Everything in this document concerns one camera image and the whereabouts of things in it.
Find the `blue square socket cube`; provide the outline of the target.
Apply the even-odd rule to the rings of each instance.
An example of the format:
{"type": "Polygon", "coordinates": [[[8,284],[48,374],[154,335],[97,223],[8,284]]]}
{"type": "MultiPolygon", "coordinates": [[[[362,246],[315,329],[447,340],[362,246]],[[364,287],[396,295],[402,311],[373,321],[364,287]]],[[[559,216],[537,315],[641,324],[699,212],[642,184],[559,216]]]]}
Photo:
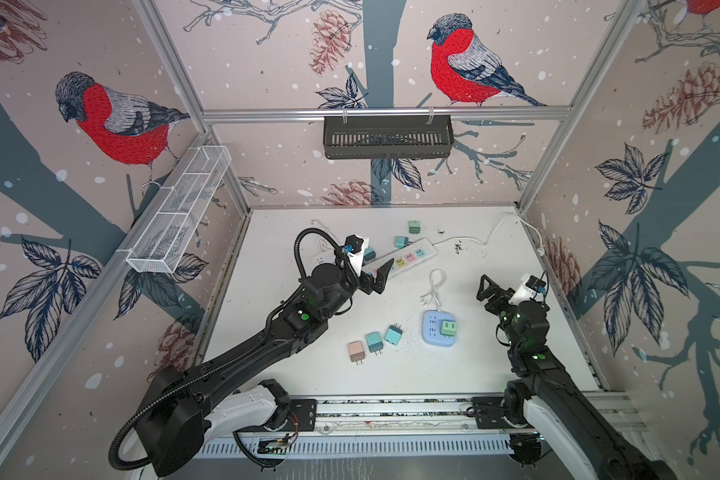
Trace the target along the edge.
{"type": "Polygon", "coordinates": [[[455,317],[439,310],[427,310],[422,319],[422,339],[426,344],[438,347],[451,347],[456,342],[454,337],[444,337],[440,334],[440,324],[443,320],[455,321],[455,317]]]}

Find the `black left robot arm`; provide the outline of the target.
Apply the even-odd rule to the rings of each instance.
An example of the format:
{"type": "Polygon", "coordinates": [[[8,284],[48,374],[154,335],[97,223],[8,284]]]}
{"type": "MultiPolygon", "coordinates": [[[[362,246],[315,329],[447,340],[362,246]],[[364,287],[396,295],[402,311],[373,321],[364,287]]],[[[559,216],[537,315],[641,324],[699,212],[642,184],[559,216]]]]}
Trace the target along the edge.
{"type": "Polygon", "coordinates": [[[115,434],[110,466],[119,471],[151,466],[166,476],[215,437],[282,424],[290,398],[277,381],[264,380],[248,391],[241,387],[314,343],[333,316],[349,311],[356,292],[384,292],[394,263],[385,262],[373,274],[363,271],[366,244],[357,235],[338,244],[322,229],[302,230],[293,247],[297,288],[249,339],[183,372],[173,366],[160,371],[137,412],[115,434]]]}

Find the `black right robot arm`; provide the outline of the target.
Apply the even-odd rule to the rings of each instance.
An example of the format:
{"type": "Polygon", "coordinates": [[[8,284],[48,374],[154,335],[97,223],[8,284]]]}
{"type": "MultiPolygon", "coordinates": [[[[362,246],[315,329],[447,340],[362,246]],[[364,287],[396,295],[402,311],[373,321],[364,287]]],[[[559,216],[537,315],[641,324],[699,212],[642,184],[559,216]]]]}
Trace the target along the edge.
{"type": "Polygon", "coordinates": [[[674,479],[666,462],[646,457],[606,421],[547,346],[549,306],[536,299],[544,289],[533,275],[516,289],[480,278],[476,299],[498,318],[517,376],[504,391],[506,421],[533,427],[575,479],[674,479]]]}

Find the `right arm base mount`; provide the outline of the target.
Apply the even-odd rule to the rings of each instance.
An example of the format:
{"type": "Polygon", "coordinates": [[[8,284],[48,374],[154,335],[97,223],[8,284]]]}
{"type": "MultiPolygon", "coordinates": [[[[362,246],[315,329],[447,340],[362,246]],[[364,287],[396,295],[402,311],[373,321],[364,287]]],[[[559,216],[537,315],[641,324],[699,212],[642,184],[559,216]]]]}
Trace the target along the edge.
{"type": "Polygon", "coordinates": [[[508,416],[509,410],[504,406],[502,395],[473,397],[466,412],[475,420],[478,430],[522,429],[528,426],[525,421],[508,416]]]}

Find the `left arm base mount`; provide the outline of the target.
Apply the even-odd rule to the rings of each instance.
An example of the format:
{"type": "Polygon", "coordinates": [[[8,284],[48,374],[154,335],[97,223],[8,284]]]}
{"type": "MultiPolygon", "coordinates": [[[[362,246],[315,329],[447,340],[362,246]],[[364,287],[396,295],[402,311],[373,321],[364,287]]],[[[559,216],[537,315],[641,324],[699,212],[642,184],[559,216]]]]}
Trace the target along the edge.
{"type": "Polygon", "coordinates": [[[274,379],[259,383],[274,398],[275,410],[262,425],[240,429],[242,433],[313,432],[317,419],[317,400],[295,398],[274,379]]]}

